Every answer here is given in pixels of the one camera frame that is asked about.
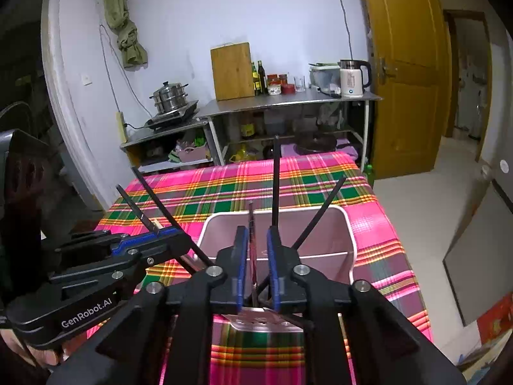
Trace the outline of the person's left hand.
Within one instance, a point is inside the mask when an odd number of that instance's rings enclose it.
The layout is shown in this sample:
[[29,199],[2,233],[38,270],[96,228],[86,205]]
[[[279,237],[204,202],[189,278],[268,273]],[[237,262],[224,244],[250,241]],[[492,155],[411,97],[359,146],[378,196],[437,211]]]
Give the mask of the person's left hand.
[[34,367],[53,368],[62,362],[62,358],[55,351],[32,348],[18,339],[11,329],[2,329],[1,338],[11,351]]

